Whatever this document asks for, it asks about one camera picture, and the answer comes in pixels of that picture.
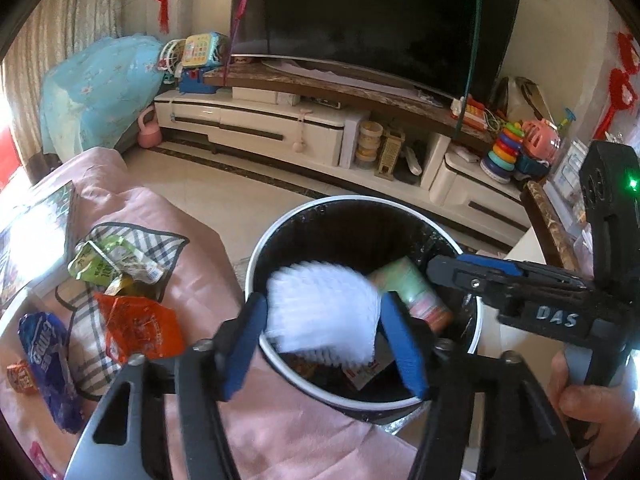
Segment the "trash can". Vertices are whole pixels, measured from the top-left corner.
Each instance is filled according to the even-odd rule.
[[[253,291],[266,294],[273,272],[300,262],[339,264],[367,276],[407,256],[425,275],[434,256],[461,253],[443,229],[406,206],[369,196],[332,196],[293,209],[265,232],[249,261],[244,290],[246,297]],[[482,326],[481,300],[460,291],[434,288],[454,313],[453,322],[440,336],[475,352]],[[350,388],[341,368],[323,367],[322,373],[308,380],[301,377],[264,334],[260,348],[289,383],[358,420],[388,424],[422,403],[404,387],[395,363],[357,391]]]

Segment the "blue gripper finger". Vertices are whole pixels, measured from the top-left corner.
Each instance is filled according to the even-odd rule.
[[[498,269],[510,276],[522,276],[524,274],[520,267],[511,260],[501,260],[500,258],[491,258],[490,256],[478,256],[477,254],[460,254],[456,259],[468,264]]]

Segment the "black tv screen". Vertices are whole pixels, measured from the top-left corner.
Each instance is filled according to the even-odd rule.
[[[518,2],[482,0],[471,87],[478,100],[500,72]],[[333,61],[460,96],[475,10],[476,0],[248,0],[233,54]]]

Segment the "white brush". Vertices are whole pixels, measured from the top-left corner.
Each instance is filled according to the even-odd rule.
[[[274,272],[267,292],[265,333],[278,352],[329,366],[373,360],[381,297],[363,275],[305,262]]]

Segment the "human hand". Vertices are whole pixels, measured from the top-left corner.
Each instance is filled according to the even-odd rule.
[[[599,424],[592,424],[587,434],[598,432],[586,465],[597,467],[620,457],[640,430],[640,392],[633,359],[629,359],[622,384],[615,388],[576,386],[568,381],[569,368],[561,351],[551,361],[546,393],[563,424],[569,417]]]

